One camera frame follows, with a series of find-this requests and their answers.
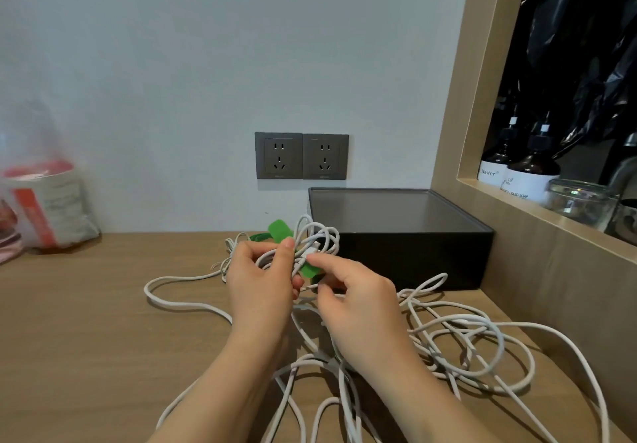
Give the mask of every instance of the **black storage box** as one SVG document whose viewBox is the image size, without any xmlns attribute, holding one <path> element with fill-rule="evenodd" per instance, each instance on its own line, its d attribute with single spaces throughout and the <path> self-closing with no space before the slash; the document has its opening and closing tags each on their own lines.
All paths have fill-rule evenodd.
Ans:
<svg viewBox="0 0 637 443">
<path fill-rule="evenodd" d="M 310 188 L 309 213 L 339 230 L 341 257 L 398 290 L 440 272 L 444 290 L 480 287 L 494 232 L 432 190 Z"/>
</svg>

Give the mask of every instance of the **electrical socket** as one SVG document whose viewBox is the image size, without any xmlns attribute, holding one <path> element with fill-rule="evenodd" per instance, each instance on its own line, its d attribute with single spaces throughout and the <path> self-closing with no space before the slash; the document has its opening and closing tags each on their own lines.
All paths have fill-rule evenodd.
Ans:
<svg viewBox="0 0 637 443">
<path fill-rule="evenodd" d="M 302 178 L 301 133 L 254 133 L 257 178 Z"/>
<path fill-rule="evenodd" d="M 345 180 L 349 142 L 348 134 L 304 134 L 303 178 Z"/>
</svg>

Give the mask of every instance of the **charging cable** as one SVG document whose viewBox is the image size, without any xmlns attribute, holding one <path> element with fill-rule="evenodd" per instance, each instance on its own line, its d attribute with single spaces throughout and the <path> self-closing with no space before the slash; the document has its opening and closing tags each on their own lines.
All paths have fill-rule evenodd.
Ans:
<svg viewBox="0 0 637 443">
<path fill-rule="evenodd" d="M 229 323 L 233 323 L 232 317 L 225 311 L 218 309 L 210 304 L 201 302 L 170 302 L 164 300 L 155 294 L 153 290 L 157 287 L 169 284 L 172 282 L 181 282 L 184 280 L 202 280 L 204 278 L 211 278 L 221 275 L 221 279 L 226 281 L 226 274 L 230 262 L 232 261 L 233 252 L 235 247 L 239 243 L 242 237 L 248 238 L 245 233 L 238 234 L 235 239 L 226 238 L 226 248 L 229 252 L 228 258 L 223 262 L 218 262 L 211 267 L 211 273 L 202 275 L 199 277 L 159 277 L 151 280 L 144 286 L 144 294 L 157 306 L 163 308 L 173 307 L 189 307 L 196 309 L 204 309 L 215 314 L 219 314 L 225 318 Z M 325 226 L 321 223 L 315 222 L 309 215 L 303 215 L 294 230 L 294 239 L 296 242 L 296 250 L 294 253 L 294 267 L 292 269 L 292 277 L 298 273 L 298 271 L 306 263 L 307 254 L 312 252 L 324 252 L 330 254 L 337 254 L 339 249 L 339 232 L 334 227 Z M 259 257 L 256 261 L 258 267 L 267 270 L 272 265 L 276 250 L 271 250 Z M 524 402 L 517 396 L 517 393 L 524 391 L 533 380 L 536 372 L 536 363 L 529 348 L 524 345 L 519 339 L 507 335 L 502 332 L 501 327 L 504 326 L 516 326 L 516 327 L 528 327 L 541 329 L 554 334 L 561 340 L 563 340 L 575 353 L 580 361 L 580 364 L 584 368 L 586 375 L 591 382 L 591 386 L 595 393 L 597 405 L 600 414 L 600 426 L 601 426 L 601 443 L 610 442 L 609 433 L 609 419 L 608 409 L 606 407 L 606 401 L 602 394 L 600 385 L 591 370 L 590 365 L 584 358 L 582 352 L 577 346 L 560 331 L 553 329 L 552 327 L 545 326 L 536 323 L 525 322 L 495 322 L 491 321 L 489 316 L 482 310 L 476 309 L 469 305 L 447 302 L 447 301 L 435 301 L 435 302 L 422 302 L 418 298 L 431 294 L 438 288 L 440 288 L 446 281 L 447 274 L 441 273 L 435 277 L 426 280 L 415 289 L 403 289 L 396 295 L 399 299 L 399 304 L 403 310 L 409 310 L 413 316 L 417 326 L 408 330 L 409 337 L 412 340 L 416 350 L 425 356 L 428 360 L 427 367 L 439 379 L 446 379 L 451 389 L 456 396 L 460 399 L 460 391 L 458 389 L 458 381 L 462 381 L 469 386 L 472 386 L 481 391 L 489 393 L 508 395 L 511 397 L 521 409 L 529 416 L 529 418 L 535 423 L 537 429 L 543 434 L 543 436 L 550 443 L 558 443 L 558 441 L 551 435 L 546 427 L 539 421 L 536 415 L 524 404 Z M 318 284 L 313 284 L 301 288 L 301 293 L 313 289 Z M 328 372 L 334 375 L 338 381 L 339 396 L 333 396 L 325 399 L 318 407 L 318 410 L 314 416 L 314 423 L 312 424 L 312 432 L 310 434 L 310 443 L 316 443 L 317 435 L 319 432 L 319 424 L 323 413 L 326 408 L 338 404 L 343 408 L 343 415 L 345 418 L 345 428 L 347 432 L 348 440 L 352 443 L 362 443 L 362 425 L 365 424 L 369 430 L 372 438 L 376 443 L 382 443 L 378 437 L 378 432 L 371 423 L 369 417 L 365 415 L 361 410 L 361 400 L 359 398 L 358 391 L 352 378 L 352 373 L 355 371 L 353 367 L 347 364 L 347 361 L 343 358 L 338 350 L 334 340 L 332 339 L 332 349 L 334 356 L 326 354 L 324 351 L 314 343 L 314 341 L 307 335 L 306 331 L 301 327 L 299 321 L 295 315 L 295 312 L 300 310 L 309 310 L 316 313 L 320 317 L 320 313 L 316 307 L 308 302 L 315 299 L 315 296 L 303 296 L 299 297 L 299 300 L 292 306 L 291 319 L 296 326 L 299 334 L 303 338 L 310 353 L 298 358 L 295 362 L 282 367 L 277 370 L 272 378 L 276 381 L 279 388 L 283 393 L 283 398 L 276 409 L 272 422 L 267 433 L 265 443 L 272 443 L 275 438 L 278 426 L 283 418 L 283 412 L 285 407 L 290 406 L 292 413 L 294 414 L 301 434 L 301 443 L 307 443 L 307 429 L 305 426 L 305 420 L 301 414 L 297 403 L 292 398 L 292 388 L 294 386 L 294 380 L 296 378 L 298 369 L 303 366 L 317 366 L 326 369 Z M 449 316 L 441 316 L 437 313 L 438 307 L 453 307 L 454 309 L 462 310 L 457 314 Z M 429 312 L 434 319 L 423 323 L 418 315 L 417 307 Z M 433 330 L 428 332 L 427 329 L 436 325 L 442 325 L 442 329 Z M 445 334 L 452 334 L 456 339 L 464 345 L 463 358 L 459 366 L 454 365 L 448 359 L 446 359 L 442 352 L 438 349 L 435 340 Z M 495 339 L 497 343 L 497 350 L 495 355 L 490 361 L 484 359 L 474 346 L 474 342 L 478 337 L 488 336 Z M 496 367 L 498 362 L 502 359 L 505 352 L 505 344 L 507 342 L 518 345 L 525 354 L 528 362 L 528 373 L 516 383 L 507 384 L 500 376 L 498 376 Z M 471 370 L 471 361 L 476 359 L 482 366 L 480 369 Z M 287 382 L 283 382 L 282 376 L 289 373 Z M 488 384 L 483 382 L 480 377 L 490 374 L 497 385 Z M 157 428 L 160 427 L 165 418 L 171 413 L 171 411 L 179 404 L 179 402 L 186 396 L 187 392 L 195 385 L 197 381 L 192 383 L 185 391 L 183 391 L 162 413 L 157 422 Z"/>
</svg>

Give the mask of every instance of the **left hand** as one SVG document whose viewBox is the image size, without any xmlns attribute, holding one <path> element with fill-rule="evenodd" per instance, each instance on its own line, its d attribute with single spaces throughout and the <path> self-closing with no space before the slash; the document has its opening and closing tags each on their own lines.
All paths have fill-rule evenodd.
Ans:
<svg viewBox="0 0 637 443">
<path fill-rule="evenodd" d="M 255 265 L 257 258 L 276 249 L 269 270 Z M 232 308 L 232 334 L 254 343 L 277 344 L 281 341 L 292 311 L 292 301 L 299 296 L 303 279 L 295 275 L 294 239 L 281 244 L 240 242 L 235 248 L 228 270 L 227 286 Z"/>
</svg>

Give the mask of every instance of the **outlet faceplate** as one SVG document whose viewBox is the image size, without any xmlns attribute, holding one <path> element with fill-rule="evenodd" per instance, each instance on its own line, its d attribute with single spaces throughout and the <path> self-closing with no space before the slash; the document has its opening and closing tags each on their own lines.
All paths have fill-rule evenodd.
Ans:
<svg viewBox="0 0 637 443">
<path fill-rule="evenodd" d="M 303 178 L 345 180 L 349 142 L 348 134 L 304 134 Z"/>
<path fill-rule="evenodd" d="M 301 133 L 254 133 L 257 178 L 302 178 Z"/>
</svg>

